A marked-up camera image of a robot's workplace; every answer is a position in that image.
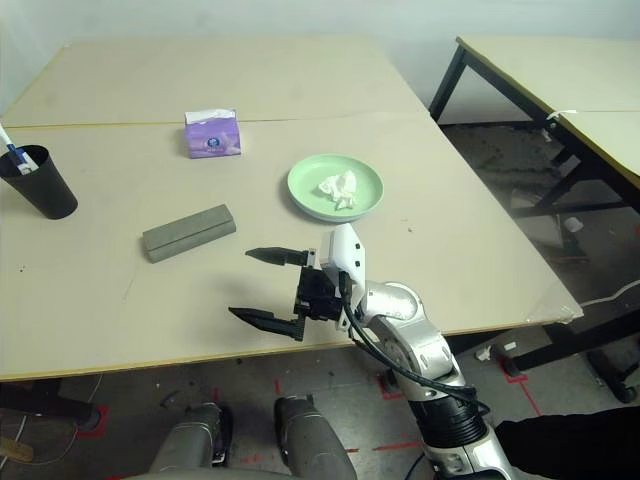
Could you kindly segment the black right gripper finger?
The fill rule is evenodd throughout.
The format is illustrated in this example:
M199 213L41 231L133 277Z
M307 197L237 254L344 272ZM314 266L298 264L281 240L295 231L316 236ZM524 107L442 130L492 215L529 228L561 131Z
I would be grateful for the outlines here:
M272 312L244 307L229 307L228 311L258 330L283 335L299 342L304 338L304 318L283 320L276 318Z
M301 267L313 267L315 250L293 250L284 247L260 247L247 250L245 254L256 260L284 266L287 264Z

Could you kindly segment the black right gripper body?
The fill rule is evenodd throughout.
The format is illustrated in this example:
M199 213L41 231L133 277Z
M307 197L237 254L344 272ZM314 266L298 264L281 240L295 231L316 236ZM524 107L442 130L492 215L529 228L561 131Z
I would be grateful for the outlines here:
M293 312L312 320L339 321L343 312L336 287L322 271L309 266L300 271Z

